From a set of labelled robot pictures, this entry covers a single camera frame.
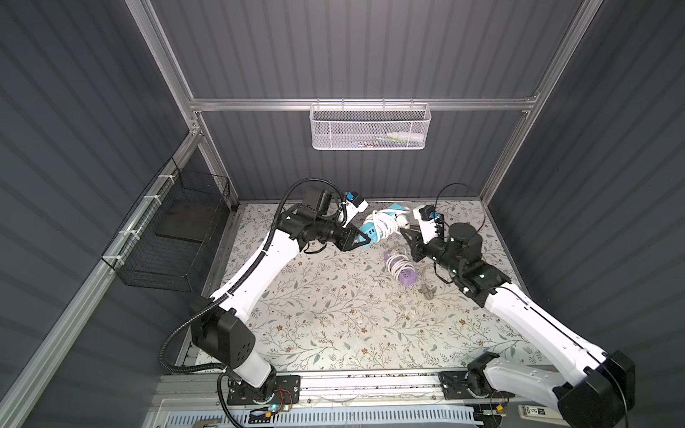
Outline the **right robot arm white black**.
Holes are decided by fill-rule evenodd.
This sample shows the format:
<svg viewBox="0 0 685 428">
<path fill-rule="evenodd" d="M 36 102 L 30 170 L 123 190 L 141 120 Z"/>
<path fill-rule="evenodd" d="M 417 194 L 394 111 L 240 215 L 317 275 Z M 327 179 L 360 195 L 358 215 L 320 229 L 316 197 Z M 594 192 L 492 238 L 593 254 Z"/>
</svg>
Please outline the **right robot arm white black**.
<svg viewBox="0 0 685 428">
<path fill-rule="evenodd" d="M 572 427 L 614 427 L 635 406 L 635 364 L 621 351 L 607 353 L 532 301 L 482 255 L 483 239 L 467 223 L 447 235 L 423 226 L 401 230 L 415 261 L 429 259 L 449 273 L 447 284 L 505 321 L 549 360 L 550 370 L 512 363 L 485 351 L 467 366 L 464 383 L 475 398 L 511 393 L 554 409 Z"/>
</svg>

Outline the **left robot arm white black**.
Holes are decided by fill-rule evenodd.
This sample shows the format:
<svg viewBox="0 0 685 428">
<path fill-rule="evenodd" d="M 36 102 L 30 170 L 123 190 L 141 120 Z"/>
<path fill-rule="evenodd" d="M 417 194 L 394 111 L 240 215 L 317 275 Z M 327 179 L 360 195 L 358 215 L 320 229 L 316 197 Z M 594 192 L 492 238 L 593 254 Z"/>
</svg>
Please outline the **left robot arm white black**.
<svg viewBox="0 0 685 428">
<path fill-rule="evenodd" d="M 261 399 L 275 388 L 276 369 L 256 351 L 248 320 L 272 281 L 312 242 L 333 244 L 339 251 L 370 243 L 351 221 L 369 208 L 357 192 L 345 194 L 335 213 L 328 214 L 330 193 L 310 188 L 304 200 L 288 209 L 280 203 L 265 240 L 219 290 L 195 308 L 190 324 L 192 343 L 219 361 L 227 374 L 248 385 Z"/>
</svg>

